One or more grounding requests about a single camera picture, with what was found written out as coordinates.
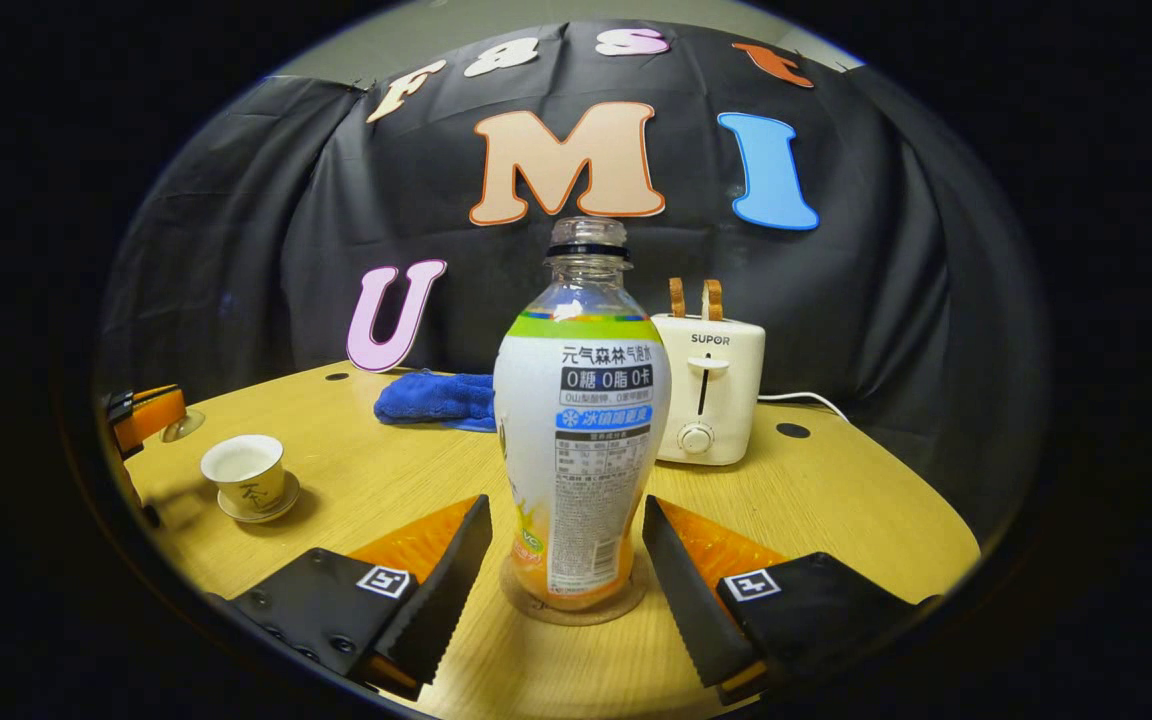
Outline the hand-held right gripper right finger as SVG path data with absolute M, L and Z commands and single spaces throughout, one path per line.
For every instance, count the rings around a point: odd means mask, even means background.
M 785 556 L 654 495 L 643 541 L 692 666 L 723 705 L 814 685 L 934 602 L 904 600 L 829 553 Z

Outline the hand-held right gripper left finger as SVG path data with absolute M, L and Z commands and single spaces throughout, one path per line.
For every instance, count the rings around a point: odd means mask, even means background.
M 467 497 L 353 553 L 308 550 L 232 598 L 230 615 L 343 679 L 417 700 L 490 543 L 488 497 Z

